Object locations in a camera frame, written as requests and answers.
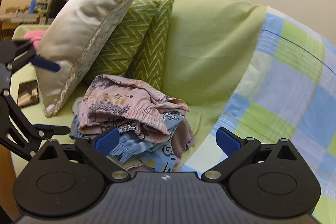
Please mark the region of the green zigzag pillow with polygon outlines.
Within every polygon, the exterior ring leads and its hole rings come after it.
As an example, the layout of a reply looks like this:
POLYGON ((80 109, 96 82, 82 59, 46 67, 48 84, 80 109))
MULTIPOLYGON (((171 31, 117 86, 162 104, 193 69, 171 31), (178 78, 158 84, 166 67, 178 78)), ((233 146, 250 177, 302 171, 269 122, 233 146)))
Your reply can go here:
POLYGON ((159 7, 125 75, 130 79, 145 81, 157 90, 162 83, 173 4, 174 0, 159 0, 159 7))
POLYGON ((160 4, 160 0, 133 1, 83 78, 85 84, 90 85, 97 75, 125 75, 160 4))

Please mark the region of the green zigzag pillow front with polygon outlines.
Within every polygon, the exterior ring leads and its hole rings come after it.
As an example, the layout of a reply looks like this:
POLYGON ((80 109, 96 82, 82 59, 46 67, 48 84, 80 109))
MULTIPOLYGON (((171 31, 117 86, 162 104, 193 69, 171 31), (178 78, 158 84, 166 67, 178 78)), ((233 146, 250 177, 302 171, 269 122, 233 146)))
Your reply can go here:
POLYGON ((97 75, 125 75, 160 4, 160 0, 133 1, 83 78, 85 84, 90 85, 97 75))

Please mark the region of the smartphone with brown case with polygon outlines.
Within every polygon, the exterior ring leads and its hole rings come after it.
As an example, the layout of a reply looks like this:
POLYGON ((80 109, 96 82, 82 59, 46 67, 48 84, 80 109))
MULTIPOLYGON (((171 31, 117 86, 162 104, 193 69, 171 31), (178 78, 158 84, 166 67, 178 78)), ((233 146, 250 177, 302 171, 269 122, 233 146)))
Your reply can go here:
POLYGON ((39 103, 39 92, 37 80, 27 81, 19 84, 17 105, 19 108, 37 105, 39 103))

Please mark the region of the cluttered background shelf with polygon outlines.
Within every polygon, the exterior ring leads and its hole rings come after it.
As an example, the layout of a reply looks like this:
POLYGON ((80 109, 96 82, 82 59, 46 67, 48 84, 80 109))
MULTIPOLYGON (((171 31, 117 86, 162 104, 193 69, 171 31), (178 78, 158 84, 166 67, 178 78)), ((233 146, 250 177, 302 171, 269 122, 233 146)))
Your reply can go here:
POLYGON ((1 40, 9 39, 21 25, 51 24, 67 0, 32 0, 29 6, 20 9, 10 7, 1 14, 1 40))

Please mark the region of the green zigzag pillow rear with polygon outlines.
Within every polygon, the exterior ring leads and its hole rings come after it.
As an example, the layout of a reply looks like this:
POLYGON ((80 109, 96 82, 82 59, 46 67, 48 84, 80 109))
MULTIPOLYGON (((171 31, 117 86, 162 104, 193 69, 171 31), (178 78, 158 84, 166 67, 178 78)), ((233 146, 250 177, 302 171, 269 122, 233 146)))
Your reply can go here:
POLYGON ((174 0, 159 0, 159 7, 125 75, 130 79, 145 81, 157 90, 162 83, 173 4, 174 0))

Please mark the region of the pink patterned garment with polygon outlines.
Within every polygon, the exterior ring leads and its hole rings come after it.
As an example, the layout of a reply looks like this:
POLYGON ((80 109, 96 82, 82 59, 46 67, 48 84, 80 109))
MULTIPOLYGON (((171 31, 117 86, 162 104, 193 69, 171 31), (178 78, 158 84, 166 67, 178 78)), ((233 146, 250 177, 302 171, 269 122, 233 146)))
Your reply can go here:
POLYGON ((104 126, 128 126, 140 139, 162 143, 170 138, 163 114, 184 117, 189 111, 183 100, 141 80, 98 75, 86 90, 77 117, 83 134, 101 134, 104 126))

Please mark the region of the light green sofa cover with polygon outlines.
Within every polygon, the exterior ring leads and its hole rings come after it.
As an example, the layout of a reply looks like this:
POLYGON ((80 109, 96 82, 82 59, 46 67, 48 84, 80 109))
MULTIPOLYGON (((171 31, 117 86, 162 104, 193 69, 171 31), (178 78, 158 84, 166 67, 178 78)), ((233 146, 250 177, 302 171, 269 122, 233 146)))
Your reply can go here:
POLYGON ((176 171, 202 173, 224 159, 215 124, 248 68, 265 14, 247 1, 174 0, 161 91, 188 104, 195 138, 176 171))

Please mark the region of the pink knitted item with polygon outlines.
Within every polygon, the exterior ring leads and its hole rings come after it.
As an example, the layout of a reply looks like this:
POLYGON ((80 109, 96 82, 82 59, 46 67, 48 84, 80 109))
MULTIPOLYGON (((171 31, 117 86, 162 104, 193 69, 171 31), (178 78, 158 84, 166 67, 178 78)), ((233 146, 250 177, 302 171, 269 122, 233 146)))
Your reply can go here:
POLYGON ((23 38, 30 40, 36 50, 44 34, 44 30, 30 30, 24 34, 23 38))

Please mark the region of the grey satin trimmed pillow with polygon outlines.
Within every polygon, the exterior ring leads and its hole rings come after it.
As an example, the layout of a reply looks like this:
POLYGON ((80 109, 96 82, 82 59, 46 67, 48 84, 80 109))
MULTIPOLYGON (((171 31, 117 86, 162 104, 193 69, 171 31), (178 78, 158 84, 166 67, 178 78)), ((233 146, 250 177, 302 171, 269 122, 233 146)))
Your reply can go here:
POLYGON ((134 0, 69 0, 43 34, 37 53, 58 72, 36 68, 44 114, 55 116, 91 68, 134 0))

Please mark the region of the blue patterned garment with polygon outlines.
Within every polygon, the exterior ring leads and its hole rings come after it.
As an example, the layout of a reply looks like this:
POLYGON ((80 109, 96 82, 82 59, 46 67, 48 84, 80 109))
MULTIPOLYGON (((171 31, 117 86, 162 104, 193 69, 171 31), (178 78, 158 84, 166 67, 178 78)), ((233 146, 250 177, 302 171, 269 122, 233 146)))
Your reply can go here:
MULTIPOLYGON (((170 118, 167 113, 163 114, 165 124, 170 133, 169 140, 162 143, 151 143, 140 139, 134 130, 128 126, 117 127, 120 134, 118 145, 108 156, 114 157, 119 164, 134 168, 132 160, 138 160, 139 165, 156 172, 171 172, 181 161, 181 155, 194 144, 194 136, 185 116, 175 115, 170 118)), ((104 133, 114 126, 104 126, 104 133)), ((87 135, 79 131, 77 114, 71 124, 70 136, 73 139, 85 137, 93 139, 96 135, 87 135)))

